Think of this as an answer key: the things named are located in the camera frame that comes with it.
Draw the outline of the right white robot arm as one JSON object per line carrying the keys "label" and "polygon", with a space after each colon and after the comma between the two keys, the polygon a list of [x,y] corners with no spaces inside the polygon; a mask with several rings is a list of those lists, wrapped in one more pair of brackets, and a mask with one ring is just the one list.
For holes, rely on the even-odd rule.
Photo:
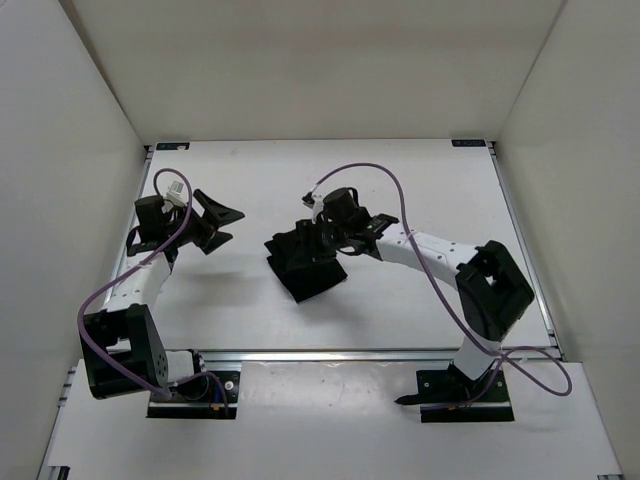
{"label": "right white robot arm", "polygon": [[327,246],[409,267],[458,293],[463,314],[458,322],[466,333],[449,368],[448,387],[465,401],[480,393],[507,333],[534,300],[509,250],[494,240],[468,245],[412,230],[404,219],[372,216],[352,187],[325,196],[309,192],[302,202]]}

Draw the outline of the black skirt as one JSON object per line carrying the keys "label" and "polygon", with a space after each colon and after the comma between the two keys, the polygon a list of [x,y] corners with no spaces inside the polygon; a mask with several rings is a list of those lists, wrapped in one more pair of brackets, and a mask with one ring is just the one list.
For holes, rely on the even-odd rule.
{"label": "black skirt", "polygon": [[264,243],[267,262],[280,283],[296,303],[315,297],[345,281],[348,277],[338,260],[313,267],[304,255],[295,228],[276,233]]}

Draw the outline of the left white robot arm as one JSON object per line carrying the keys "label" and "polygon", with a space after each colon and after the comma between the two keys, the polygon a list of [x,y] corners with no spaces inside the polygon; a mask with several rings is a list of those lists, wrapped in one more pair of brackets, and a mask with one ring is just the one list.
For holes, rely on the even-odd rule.
{"label": "left white robot arm", "polygon": [[148,390],[158,396],[174,385],[188,398],[208,389],[209,373],[194,363],[190,351],[168,356],[152,310],[169,278],[179,249],[194,245],[209,255],[232,239],[223,227],[245,214],[224,206],[197,189],[193,199],[202,212],[188,213],[176,194],[143,197],[134,203],[138,224],[126,239],[127,268],[111,297],[95,313],[84,313],[81,345],[90,391],[107,399]]}

